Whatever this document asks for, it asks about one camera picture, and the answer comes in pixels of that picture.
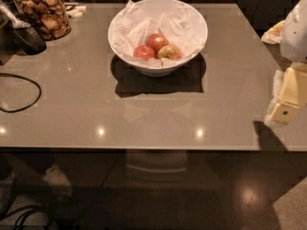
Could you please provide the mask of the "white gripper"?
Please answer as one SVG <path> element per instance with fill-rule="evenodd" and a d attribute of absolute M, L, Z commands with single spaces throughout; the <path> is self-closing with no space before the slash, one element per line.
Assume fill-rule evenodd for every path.
<path fill-rule="evenodd" d="M 273 77 L 272 100 L 264 119 L 268 127 L 289 124 L 307 105 L 307 0 L 300 0 L 287 15 L 280 53 L 293 63 L 285 72 L 277 70 Z"/>

